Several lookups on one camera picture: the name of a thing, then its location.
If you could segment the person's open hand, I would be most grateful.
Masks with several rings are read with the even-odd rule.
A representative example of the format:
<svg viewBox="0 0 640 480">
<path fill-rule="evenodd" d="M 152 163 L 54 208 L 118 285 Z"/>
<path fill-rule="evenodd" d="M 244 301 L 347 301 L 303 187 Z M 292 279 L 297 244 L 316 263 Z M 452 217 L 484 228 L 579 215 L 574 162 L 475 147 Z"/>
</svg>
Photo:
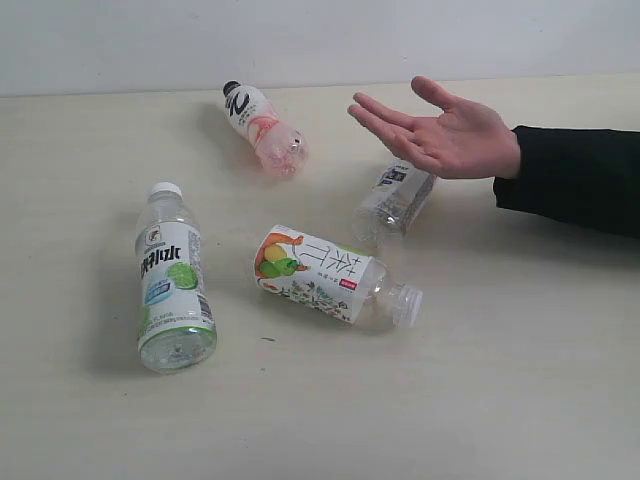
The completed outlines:
<svg viewBox="0 0 640 480">
<path fill-rule="evenodd" d="M 397 158 L 443 179 L 514 179 L 521 149 L 516 134 L 491 108 L 456 96 L 424 76 L 412 91 L 441 110 L 410 116 L 358 92 L 348 113 Z"/>
</svg>

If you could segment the black sleeved forearm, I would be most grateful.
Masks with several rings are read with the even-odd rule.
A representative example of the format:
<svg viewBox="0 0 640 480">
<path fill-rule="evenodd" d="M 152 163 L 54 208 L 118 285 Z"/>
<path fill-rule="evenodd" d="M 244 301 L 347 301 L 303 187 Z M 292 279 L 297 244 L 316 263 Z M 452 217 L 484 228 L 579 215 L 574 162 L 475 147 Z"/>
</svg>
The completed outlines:
<svg viewBox="0 0 640 480">
<path fill-rule="evenodd" d="M 494 180 L 499 208 L 639 237 L 637 132 L 518 126 L 514 133 L 520 170 Z"/>
</svg>

